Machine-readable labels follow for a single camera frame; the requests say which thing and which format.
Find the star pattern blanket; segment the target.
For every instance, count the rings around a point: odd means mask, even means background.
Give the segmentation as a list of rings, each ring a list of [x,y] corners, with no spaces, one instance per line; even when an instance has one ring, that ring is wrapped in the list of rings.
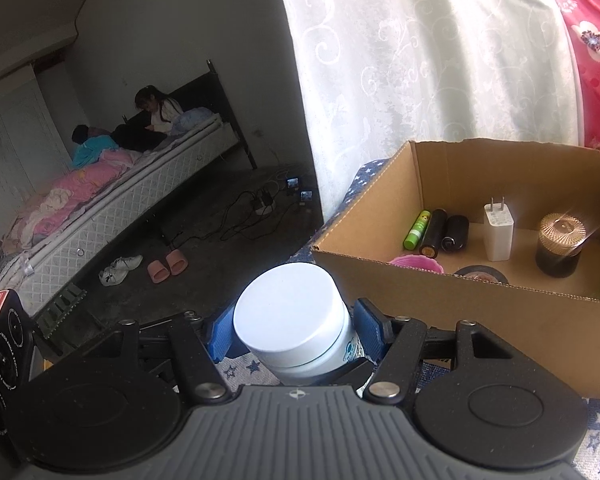
[[[322,234],[332,225],[334,219],[342,216],[344,208],[349,206],[362,191],[365,191],[372,179],[377,177],[380,170],[387,164],[388,159],[373,160],[358,170],[342,203],[338,206],[336,214],[314,236],[316,240],[318,234]],[[313,257],[310,256],[309,251],[308,243],[298,250],[289,259],[289,262],[313,263]],[[216,367],[224,376],[231,392],[235,392],[242,385],[276,386],[280,384],[278,378],[247,350],[242,352],[241,356],[234,358],[230,358],[230,352],[227,352],[226,357]],[[448,371],[447,368],[438,364],[424,364],[416,391]],[[585,399],[585,403],[588,404],[588,430],[586,430],[585,438],[573,463],[583,477],[600,479],[600,400]]]

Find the black box with dials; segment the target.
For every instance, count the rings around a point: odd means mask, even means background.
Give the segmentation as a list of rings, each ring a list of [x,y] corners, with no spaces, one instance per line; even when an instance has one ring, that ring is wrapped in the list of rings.
[[[0,290],[0,453],[14,466],[18,453],[8,434],[15,393],[30,378],[34,323],[12,289]]]

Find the black cylinder tube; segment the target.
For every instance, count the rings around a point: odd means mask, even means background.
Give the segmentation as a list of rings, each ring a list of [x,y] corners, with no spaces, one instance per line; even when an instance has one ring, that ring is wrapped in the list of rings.
[[[444,209],[435,209],[430,216],[427,229],[419,245],[419,253],[427,258],[437,257],[445,234],[448,214]]]

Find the pink bedding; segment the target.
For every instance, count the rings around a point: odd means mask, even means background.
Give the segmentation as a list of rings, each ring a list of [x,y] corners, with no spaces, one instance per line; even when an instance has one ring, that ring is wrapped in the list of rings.
[[[76,210],[131,169],[139,157],[106,134],[79,144],[73,154],[73,170],[54,181],[46,194],[31,198],[16,215],[1,239],[0,258],[31,249],[52,235]]]

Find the green lip balm tube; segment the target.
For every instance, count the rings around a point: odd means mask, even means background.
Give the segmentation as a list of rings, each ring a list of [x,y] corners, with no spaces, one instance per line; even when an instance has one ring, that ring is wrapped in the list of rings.
[[[418,246],[426,232],[430,218],[431,212],[429,210],[423,209],[419,213],[404,237],[403,248],[405,250],[414,250]]]

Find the bed with white mattress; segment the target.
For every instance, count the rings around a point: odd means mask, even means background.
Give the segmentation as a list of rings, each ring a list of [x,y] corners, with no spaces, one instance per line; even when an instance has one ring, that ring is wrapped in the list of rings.
[[[76,210],[31,249],[0,258],[0,289],[18,292],[36,315],[100,252],[190,177],[235,146],[248,143],[209,63],[201,76],[175,90],[190,127],[168,136],[120,178]]]

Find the white USB charger plug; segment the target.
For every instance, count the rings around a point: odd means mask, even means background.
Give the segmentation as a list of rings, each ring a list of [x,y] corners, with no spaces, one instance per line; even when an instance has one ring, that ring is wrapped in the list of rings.
[[[483,206],[483,241],[489,261],[506,261],[513,248],[515,220],[504,200]]]

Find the white sneakers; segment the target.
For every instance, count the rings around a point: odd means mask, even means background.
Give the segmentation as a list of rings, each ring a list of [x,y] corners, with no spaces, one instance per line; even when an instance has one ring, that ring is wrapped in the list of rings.
[[[130,272],[136,270],[143,262],[143,256],[120,257],[110,263],[98,274],[102,286],[112,287],[120,285]]]

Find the black electrical tape roll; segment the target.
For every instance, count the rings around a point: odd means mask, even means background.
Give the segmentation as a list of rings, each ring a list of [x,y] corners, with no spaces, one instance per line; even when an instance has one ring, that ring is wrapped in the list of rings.
[[[455,276],[485,283],[507,285],[506,276],[493,266],[464,266],[454,272]]]

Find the black car key fob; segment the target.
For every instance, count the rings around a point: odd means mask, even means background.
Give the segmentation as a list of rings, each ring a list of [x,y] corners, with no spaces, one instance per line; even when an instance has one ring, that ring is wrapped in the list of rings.
[[[459,252],[464,249],[469,233],[469,220],[461,214],[453,214],[446,219],[441,248],[444,252]]]

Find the white pill bottle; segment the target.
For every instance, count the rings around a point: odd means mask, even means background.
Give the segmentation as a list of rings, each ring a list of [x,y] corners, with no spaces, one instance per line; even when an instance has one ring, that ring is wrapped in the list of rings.
[[[236,301],[238,339],[284,385],[312,385],[365,356],[332,276],[305,262],[255,278]]]

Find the white lace curtain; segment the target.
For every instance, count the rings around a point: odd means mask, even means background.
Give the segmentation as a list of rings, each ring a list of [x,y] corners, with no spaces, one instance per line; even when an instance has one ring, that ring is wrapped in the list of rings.
[[[325,217],[409,140],[583,140],[555,0],[283,2]]]

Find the person sitting on bed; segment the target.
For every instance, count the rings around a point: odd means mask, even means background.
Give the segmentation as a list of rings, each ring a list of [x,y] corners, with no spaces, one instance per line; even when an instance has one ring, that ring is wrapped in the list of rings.
[[[183,109],[176,99],[152,84],[136,92],[134,103],[148,117],[148,123],[143,126],[137,122],[118,125],[111,133],[112,140],[125,150],[152,151],[170,136],[174,122],[183,114]]]

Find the rose gold lid jar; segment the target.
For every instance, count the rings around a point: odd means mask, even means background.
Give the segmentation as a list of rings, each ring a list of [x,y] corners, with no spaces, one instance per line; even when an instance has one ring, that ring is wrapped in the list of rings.
[[[547,214],[539,225],[535,263],[552,278],[568,278],[577,269],[588,238],[584,224],[571,214]]]

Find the pink plastic lid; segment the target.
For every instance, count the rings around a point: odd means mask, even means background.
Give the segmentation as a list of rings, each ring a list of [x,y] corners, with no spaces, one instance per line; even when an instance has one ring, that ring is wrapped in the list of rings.
[[[392,266],[397,266],[402,269],[412,269],[419,271],[432,272],[437,274],[445,274],[443,266],[436,259],[428,258],[423,255],[404,255],[393,258],[390,261]]]

